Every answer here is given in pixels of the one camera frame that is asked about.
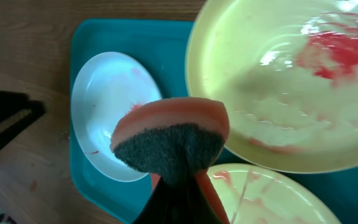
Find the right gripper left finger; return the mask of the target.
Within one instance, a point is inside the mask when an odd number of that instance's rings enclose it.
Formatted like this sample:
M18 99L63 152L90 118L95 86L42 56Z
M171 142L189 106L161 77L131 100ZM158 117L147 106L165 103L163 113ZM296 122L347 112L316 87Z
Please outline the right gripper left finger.
M177 224L179 223L178 190L162 178L133 224Z

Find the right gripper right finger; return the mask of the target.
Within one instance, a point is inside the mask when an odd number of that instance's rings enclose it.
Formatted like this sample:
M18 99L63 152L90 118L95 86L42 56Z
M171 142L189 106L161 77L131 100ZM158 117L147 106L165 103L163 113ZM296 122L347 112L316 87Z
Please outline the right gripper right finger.
M202 193L195 178L189 179L178 194L180 224L222 224Z

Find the orange sponge with green scourer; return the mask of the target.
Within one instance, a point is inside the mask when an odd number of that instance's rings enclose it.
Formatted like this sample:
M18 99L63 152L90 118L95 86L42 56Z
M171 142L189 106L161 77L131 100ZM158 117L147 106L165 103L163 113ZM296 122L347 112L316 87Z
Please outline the orange sponge with green scourer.
M113 132L111 150L130 168L157 175L155 186L162 178L178 194L195 178L216 215L228 223L206 173L222 152L228 134L229 118L222 102L168 98L125 115Z

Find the white plate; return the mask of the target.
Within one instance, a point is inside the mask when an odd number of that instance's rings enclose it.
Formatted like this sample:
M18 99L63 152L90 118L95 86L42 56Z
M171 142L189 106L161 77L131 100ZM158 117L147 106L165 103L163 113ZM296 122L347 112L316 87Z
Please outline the white plate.
M103 52L82 66L71 92L71 122L81 150L100 173L120 182L145 177L114 155L111 138L121 118L161 97L150 73L126 54Z

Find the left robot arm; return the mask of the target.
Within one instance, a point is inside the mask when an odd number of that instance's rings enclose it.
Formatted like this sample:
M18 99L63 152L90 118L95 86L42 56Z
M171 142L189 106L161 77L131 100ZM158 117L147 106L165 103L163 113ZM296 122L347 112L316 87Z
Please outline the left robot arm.
M0 150L43 114L41 101L25 93L0 91Z

